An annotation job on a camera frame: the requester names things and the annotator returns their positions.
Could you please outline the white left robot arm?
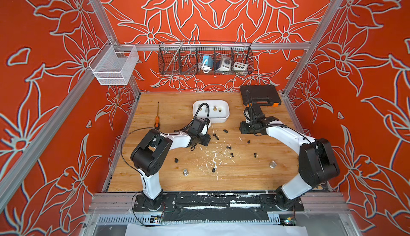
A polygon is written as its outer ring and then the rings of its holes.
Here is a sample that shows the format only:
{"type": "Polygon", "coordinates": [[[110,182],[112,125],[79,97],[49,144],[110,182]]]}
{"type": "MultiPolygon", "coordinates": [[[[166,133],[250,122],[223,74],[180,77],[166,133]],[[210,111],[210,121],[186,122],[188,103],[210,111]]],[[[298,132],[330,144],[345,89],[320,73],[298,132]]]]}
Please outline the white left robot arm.
{"type": "Polygon", "coordinates": [[[148,128],[147,134],[132,151],[131,167],[142,180],[142,196],[147,208],[157,210],[162,204],[163,188],[160,185],[159,171],[170,150],[190,148],[196,145],[208,146],[211,136],[208,134],[211,121],[210,107],[203,102],[199,105],[192,121],[174,133],[162,133],[159,129],[148,128]]]}

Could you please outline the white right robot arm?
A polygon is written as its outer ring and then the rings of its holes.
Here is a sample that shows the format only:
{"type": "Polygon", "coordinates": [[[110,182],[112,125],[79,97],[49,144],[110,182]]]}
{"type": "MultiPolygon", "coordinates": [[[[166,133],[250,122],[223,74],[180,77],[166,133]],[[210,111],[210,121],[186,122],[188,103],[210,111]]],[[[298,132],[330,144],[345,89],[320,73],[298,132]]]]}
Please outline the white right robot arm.
{"type": "Polygon", "coordinates": [[[242,134],[272,137],[299,157],[298,174],[275,191],[274,205],[281,211],[287,211],[295,205],[297,198],[311,191],[321,183],[340,174],[331,143],[325,139],[316,139],[302,134],[283,124],[274,116],[265,116],[251,91],[241,90],[245,121],[240,124],[242,134]]]}

